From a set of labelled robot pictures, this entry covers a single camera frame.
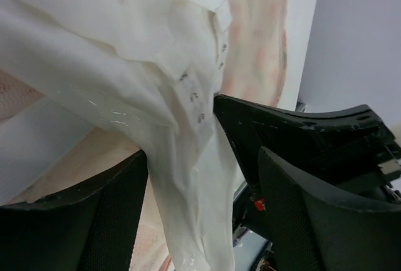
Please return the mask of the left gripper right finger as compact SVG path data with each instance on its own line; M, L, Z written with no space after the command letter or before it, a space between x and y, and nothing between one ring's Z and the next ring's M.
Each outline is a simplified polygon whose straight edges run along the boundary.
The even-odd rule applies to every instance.
M400 205L330 185L271 150L258 156L278 270L400 270Z

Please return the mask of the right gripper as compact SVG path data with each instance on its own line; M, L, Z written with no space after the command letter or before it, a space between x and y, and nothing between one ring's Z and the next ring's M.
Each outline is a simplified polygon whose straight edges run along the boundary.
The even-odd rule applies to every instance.
M400 147L393 136L372 134L343 142L313 159L316 176L344 191L400 203L391 181L400 178Z

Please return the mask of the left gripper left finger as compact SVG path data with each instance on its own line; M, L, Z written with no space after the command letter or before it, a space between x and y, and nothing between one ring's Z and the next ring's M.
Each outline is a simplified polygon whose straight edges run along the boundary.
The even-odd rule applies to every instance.
M143 151L33 203L1 207L2 270L128 270L147 186Z

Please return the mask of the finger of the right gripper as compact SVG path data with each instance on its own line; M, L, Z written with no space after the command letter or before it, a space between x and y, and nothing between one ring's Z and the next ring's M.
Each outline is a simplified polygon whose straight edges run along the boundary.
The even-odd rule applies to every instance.
M263 146L317 177L313 159L325 151L371 134L390 136L390 130L367 105L331 113L298 113L219 95L214 98L214 113L251 185L259 182L256 168Z

